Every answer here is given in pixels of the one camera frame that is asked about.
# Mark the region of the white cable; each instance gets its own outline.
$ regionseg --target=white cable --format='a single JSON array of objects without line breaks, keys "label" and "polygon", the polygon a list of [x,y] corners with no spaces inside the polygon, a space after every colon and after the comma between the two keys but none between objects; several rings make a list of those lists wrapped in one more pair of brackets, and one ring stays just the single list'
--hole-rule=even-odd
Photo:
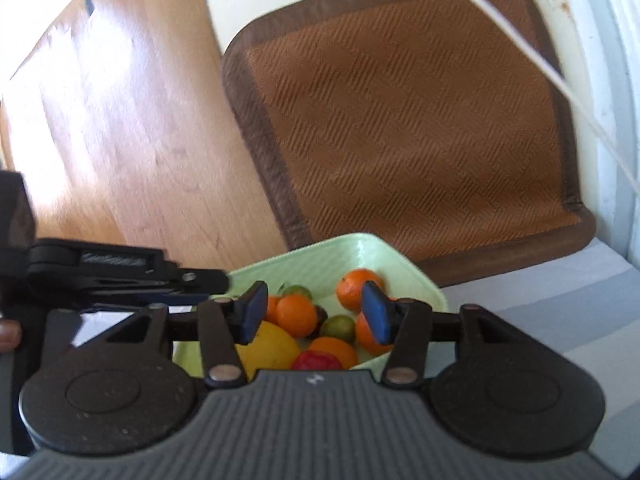
[{"label": "white cable", "polygon": [[566,83],[564,78],[556,72],[545,58],[540,56],[540,54],[525,40],[519,31],[511,25],[509,20],[507,20],[499,10],[497,10],[491,3],[487,0],[469,0],[473,3],[478,9],[482,10],[495,23],[495,25],[503,31],[507,37],[513,41],[513,44],[518,47],[518,49],[525,55],[527,58],[537,66],[540,71],[553,83],[553,85],[558,88],[562,95],[564,95],[568,101],[574,106],[576,110],[580,112],[580,114],[587,120],[591,130],[595,134],[597,138],[599,138],[606,149],[609,151],[613,160],[616,162],[618,167],[625,174],[626,179],[631,184],[635,194],[640,197],[640,182],[638,182],[626,164],[626,162],[622,159],[618,150],[616,149],[616,143],[613,139],[613,136],[606,130],[602,124],[593,116],[590,110],[580,101],[580,98],[574,93],[573,90]]}]

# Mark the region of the green basket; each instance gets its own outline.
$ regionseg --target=green basket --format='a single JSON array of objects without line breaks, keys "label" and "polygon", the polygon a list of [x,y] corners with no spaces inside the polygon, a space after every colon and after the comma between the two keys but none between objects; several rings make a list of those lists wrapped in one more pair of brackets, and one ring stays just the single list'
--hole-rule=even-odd
[{"label": "green basket", "polygon": [[[440,289],[414,264],[393,247],[374,235],[357,233],[326,240],[303,249],[282,254],[230,274],[231,289],[227,296],[239,296],[254,282],[266,282],[275,294],[284,284],[304,285],[329,316],[354,314],[340,306],[335,286],[350,270],[364,267],[385,280],[386,293],[392,298],[415,298],[429,303],[434,310],[447,311],[447,300]],[[379,378],[388,354],[372,357],[356,345],[360,364],[370,368]],[[202,377],[200,348],[197,343],[178,343],[174,362],[194,377]]]}]

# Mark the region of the brown placemat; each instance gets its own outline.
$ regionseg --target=brown placemat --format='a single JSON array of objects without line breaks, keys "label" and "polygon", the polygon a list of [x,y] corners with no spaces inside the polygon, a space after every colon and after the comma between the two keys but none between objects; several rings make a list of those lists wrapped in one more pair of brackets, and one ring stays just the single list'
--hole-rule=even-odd
[{"label": "brown placemat", "polygon": [[[532,0],[489,1],[558,65]],[[567,103],[466,0],[304,0],[223,81],[291,249],[371,232],[451,285],[593,237]]]}]

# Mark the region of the wooden surface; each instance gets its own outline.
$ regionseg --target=wooden surface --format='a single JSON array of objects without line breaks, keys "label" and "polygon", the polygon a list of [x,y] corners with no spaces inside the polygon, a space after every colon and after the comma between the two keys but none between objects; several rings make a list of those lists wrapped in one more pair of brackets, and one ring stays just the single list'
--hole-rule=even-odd
[{"label": "wooden surface", "polygon": [[38,235],[234,269],[285,247],[220,83],[205,0],[73,0],[4,88]]}]

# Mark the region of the white stripe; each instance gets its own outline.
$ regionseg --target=white stripe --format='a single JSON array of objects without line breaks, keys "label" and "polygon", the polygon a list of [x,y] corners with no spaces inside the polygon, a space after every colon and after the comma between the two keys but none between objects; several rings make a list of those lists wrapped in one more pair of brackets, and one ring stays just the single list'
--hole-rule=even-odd
[{"label": "white stripe", "polygon": [[640,400],[639,342],[640,320],[564,354],[600,383],[607,402],[604,420]]},{"label": "white stripe", "polygon": [[548,300],[611,278],[633,268],[622,256],[599,240],[583,250],[544,264],[514,270],[443,290],[449,307],[478,303],[491,311]]}]

